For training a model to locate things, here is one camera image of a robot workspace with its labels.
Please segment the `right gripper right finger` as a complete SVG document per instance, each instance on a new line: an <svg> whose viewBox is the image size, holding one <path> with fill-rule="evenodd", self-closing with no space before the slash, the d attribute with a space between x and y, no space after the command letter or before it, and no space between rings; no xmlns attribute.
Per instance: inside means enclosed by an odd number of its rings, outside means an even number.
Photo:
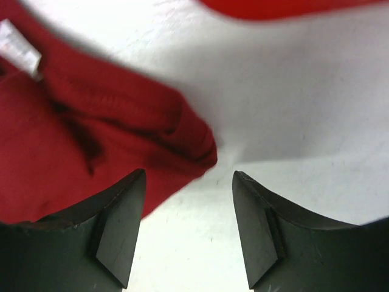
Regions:
<svg viewBox="0 0 389 292"><path fill-rule="evenodd" d="M321 290L331 283L340 238L356 225L301 207L242 171L233 174L232 192L251 290Z"/></svg>

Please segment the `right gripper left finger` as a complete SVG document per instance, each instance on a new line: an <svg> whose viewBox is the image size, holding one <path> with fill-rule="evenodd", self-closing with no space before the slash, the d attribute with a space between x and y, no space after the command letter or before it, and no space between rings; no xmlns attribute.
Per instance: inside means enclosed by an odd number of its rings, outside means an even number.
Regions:
<svg viewBox="0 0 389 292"><path fill-rule="evenodd" d="M22 229L19 289L124 289L139 233L146 173Z"/></svg>

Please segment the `red t shirt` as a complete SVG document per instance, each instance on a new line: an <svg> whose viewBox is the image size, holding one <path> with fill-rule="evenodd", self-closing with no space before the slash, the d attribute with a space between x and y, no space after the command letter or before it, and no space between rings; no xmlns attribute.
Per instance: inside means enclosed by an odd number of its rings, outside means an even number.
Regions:
<svg viewBox="0 0 389 292"><path fill-rule="evenodd" d="M181 93L52 35L1 2L41 56L34 80L1 60L1 221L38 221L146 171L150 214L217 162L210 127Z"/></svg>

